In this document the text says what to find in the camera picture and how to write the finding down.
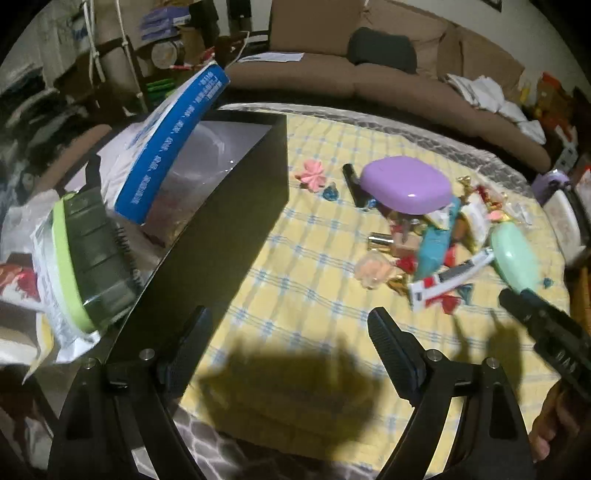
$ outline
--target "black pillow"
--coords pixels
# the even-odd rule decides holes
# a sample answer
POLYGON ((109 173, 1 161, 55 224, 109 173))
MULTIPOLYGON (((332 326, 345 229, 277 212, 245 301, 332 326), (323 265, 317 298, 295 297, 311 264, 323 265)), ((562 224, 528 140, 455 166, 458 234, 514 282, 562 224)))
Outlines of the black pillow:
POLYGON ((358 28, 351 35, 347 59, 355 65, 375 63, 406 73, 417 72, 417 52, 408 37, 367 27, 358 28))

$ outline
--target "yellow plaid tablecloth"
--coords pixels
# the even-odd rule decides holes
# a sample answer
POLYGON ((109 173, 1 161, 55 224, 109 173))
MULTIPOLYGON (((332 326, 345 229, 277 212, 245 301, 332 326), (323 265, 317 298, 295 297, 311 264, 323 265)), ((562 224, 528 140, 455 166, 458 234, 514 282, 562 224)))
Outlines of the yellow plaid tablecloth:
MULTIPOLYGON (((492 267, 473 282, 472 304, 451 317, 440 306, 413 313, 387 286, 369 291, 353 278, 369 232, 388 232, 377 212, 353 206, 341 168, 410 155, 454 184, 470 169, 405 138, 353 125, 288 115, 290 199, 234 298, 187 389, 182 406, 218 430, 254 444, 312 458, 383 466, 410 418, 369 339, 366 319, 384 306, 426 349, 480 363, 497 357, 516 386, 528 428, 556 376, 532 351, 526 331, 498 306, 504 287, 492 267), (340 192, 337 202, 299 188, 308 158, 322 160, 340 192)), ((509 194, 534 216, 528 234, 541 273, 554 280, 538 293, 568 311, 563 258, 535 200, 509 194)), ((459 249, 458 262, 469 258, 459 249)), ((452 402, 430 471, 441 471, 460 414, 452 402)))

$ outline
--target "gold cap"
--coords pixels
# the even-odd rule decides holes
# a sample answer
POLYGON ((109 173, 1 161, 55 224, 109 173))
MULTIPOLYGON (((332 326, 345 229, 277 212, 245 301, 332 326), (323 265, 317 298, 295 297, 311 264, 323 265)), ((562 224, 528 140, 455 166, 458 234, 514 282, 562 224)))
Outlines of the gold cap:
POLYGON ((368 250, 378 250, 382 253, 389 254, 392 251, 394 239, 389 233, 375 233, 372 232, 368 236, 368 250))
POLYGON ((400 295, 407 295, 408 279, 408 274, 403 273, 400 275, 395 275, 394 277, 390 278, 386 283, 388 284, 388 287, 390 287, 392 290, 396 291, 400 295))

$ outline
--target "pink bow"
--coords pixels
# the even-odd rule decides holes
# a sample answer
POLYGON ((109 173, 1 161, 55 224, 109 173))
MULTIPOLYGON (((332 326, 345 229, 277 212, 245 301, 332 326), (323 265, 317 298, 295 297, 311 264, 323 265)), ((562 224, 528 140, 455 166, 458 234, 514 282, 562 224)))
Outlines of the pink bow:
POLYGON ((319 160, 306 160, 304 162, 304 171, 296 173, 295 177, 308 187, 311 192, 318 192, 326 184, 326 177, 322 175, 324 169, 319 160))

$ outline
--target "purple case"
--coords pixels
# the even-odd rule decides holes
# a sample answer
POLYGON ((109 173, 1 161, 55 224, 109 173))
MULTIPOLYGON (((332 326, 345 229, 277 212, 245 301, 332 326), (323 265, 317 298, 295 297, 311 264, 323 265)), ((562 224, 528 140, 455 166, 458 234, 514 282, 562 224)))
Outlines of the purple case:
POLYGON ((569 181, 569 177, 561 170, 550 170, 544 175, 538 175, 531 184, 534 197, 543 207, 550 197, 569 181))
POLYGON ((436 168, 413 157, 386 157, 361 172, 361 188, 400 213, 425 215, 451 203, 452 184, 436 168))

